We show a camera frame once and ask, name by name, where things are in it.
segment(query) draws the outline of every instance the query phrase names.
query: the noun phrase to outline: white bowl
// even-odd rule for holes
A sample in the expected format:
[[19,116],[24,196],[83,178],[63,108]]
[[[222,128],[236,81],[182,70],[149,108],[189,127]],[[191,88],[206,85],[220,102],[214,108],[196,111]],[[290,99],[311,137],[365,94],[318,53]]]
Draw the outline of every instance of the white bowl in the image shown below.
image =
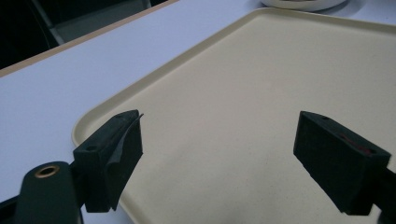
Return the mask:
[[335,7],[346,0],[262,0],[268,7],[279,7],[300,11],[317,11]]

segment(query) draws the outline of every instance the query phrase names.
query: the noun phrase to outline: plastic tray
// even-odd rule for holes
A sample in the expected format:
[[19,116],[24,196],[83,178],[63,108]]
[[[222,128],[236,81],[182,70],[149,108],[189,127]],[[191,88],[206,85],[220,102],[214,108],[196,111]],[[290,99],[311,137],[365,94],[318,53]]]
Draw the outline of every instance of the plastic tray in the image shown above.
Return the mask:
[[[80,144],[139,109],[135,223],[375,223],[340,214],[293,156],[301,110],[396,155],[396,27],[260,9],[88,112]],[[395,170],[392,161],[389,169]]]

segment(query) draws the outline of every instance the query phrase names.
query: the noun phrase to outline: white table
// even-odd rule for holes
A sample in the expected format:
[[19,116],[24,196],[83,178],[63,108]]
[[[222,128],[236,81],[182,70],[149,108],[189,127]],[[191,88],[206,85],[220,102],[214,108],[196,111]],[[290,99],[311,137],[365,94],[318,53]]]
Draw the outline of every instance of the white table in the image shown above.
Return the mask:
[[[90,108],[216,31],[263,7],[260,0],[179,0],[0,78],[0,201],[49,161],[73,160],[71,132]],[[393,0],[349,0],[319,13],[396,24]],[[85,223],[133,223],[119,207]]]

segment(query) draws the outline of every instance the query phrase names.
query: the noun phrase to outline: red mark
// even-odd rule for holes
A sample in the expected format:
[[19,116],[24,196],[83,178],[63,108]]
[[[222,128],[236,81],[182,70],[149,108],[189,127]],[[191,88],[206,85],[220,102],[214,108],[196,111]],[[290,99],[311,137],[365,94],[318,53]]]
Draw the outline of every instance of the red mark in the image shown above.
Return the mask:
[[353,147],[357,148],[359,151],[365,153],[366,155],[371,156],[373,154],[373,151],[370,148],[359,146],[357,143],[347,138],[343,133],[340,134],[340,137],[346,140]]

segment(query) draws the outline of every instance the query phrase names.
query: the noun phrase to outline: wooden table edge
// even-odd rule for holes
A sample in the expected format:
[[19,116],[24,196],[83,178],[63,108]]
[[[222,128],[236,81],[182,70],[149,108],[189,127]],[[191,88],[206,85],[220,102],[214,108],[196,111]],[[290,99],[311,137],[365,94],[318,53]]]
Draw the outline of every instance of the wooden table edge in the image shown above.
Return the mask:
[[99,30],[96,30],[96,31],[94,31],[92,33],[89,33],[87,35],[83,35],[83,36],[81,36],[81,37],[79,37],[77,39],[74,39],[74,40],[72,40],[70,42],[62,44],[61,46],[58,46],[56,48],[49,49],[47,51],[39,53],[39,54],[37,54],[37,55],[35,55],[35,56],[31,57],[31,58],[28,58],[26,60],[23,60],[23,61],[21,61],[19,63],[14,63],[14,64],[12,64],[12,65],[10,65],[8,67],[5,67],[5,68],[1,69],[0,70],[0,77],[4,77],[4,76],[9,75],[9,74],[11,74],[13,72],[16,72],[16,71],[18,71],[18,70],[20,70],[20,69],[22,69],[24,67],[27,67],[27,66],[32,65],[34,63],[40,62],[41,60],[44,60],[44,59],[46,59],[46,58],[48,58],[48,57],[50,57],[52,55],[55,55],[55,54],[57,54],[59,52],[62,52],[64,50],[66,50],[66,49],[70,49],[70,48],[74,47],[75,45],[81,44],[81,43],[83,43],[83,42],[85,42],[87,40],[90,40],[90,39],[95,38],[95,37],[97,37],[99,35],[102,35],[104,33],[107,33],[109,31],[111,31],[111,30],[114,30],[114,29],[116,29],[116,28],[118,28],[118,27],[120,27],[120,26],[122,26],[122,25],[124,25],[124,24],[126,24],[128,22],[137,20],[137,19],[139,19],[139,18],[141,18],[143,16],[148,15],[151,12],[154,12],[154,11],[156,11],[158,9],[163,8],[163,7],[167,7],[167,6],[173,4],[173,3],[177,2],[177,1],[178,0],[168,0],[168,1],[163,2],[163,3],[161,3],[161,4],[159,4],[159,5],[155,6],[155,7],[150,7],[148,9],[143,10],[143,11],[141,11],[139,13],[136,13],[136,14],[130,16],[130,17],[127,17],[127,18],[125,18],[123,20],[114,22],[114,23],[112,23],[112,24],[110,24],[108,26],[105,26],[105,27],[103,27],[103,28],[101,28]]

